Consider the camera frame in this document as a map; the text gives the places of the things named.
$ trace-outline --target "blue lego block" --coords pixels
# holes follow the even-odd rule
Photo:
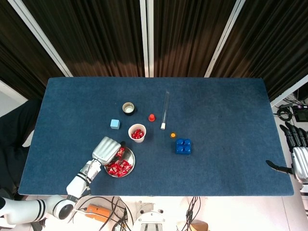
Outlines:
[[[112,119],[110,123],[111,129],[119,129],[120,128],[120,120]]]
[[[192,143],[190,139],[177,139],[176,154],[190,154],[192,152]]]

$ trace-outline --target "black pants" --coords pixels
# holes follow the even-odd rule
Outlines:
[[[23,147],[33,131],[40,100],[29,100],[0,117],[0,187],[16,193],[25,167],[29,147]]]

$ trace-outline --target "black curtain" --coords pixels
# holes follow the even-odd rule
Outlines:
[[[24,0],[74,76],[144,76],[139,0]]]
[[[235,0],[155,0],[154,76],[204,77]]]
[[[212,77],[263,78],[275,99],[308,74],[308,1],[248,0]]]
[[[0,80],[28,99],[42,98],[48,78],[62,72],[6,0],[0,28]]]

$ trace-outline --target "white paper cup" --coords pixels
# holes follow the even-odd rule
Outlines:
[[[140,139],[134,139],[132,138],[131,134],[134,133],[137,129],[140,129],[141,131],[143,131],[144,135],[140,138]],[[142,125],[142,124],[134,124],[132,125],[129,129],[128,129],[128,135],[129,137],[135,141],[136,143],[141,143],[143,142],[144,140],[144,137],[145,137],[145,134],[146,134],[146,129],[145,129],[145,126]]]

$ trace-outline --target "red bottle cap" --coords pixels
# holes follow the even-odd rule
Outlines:
[[[149,115],[149,121],[153,122],[156,120],[156,117],[154,116],[154,114],[150,114]]]

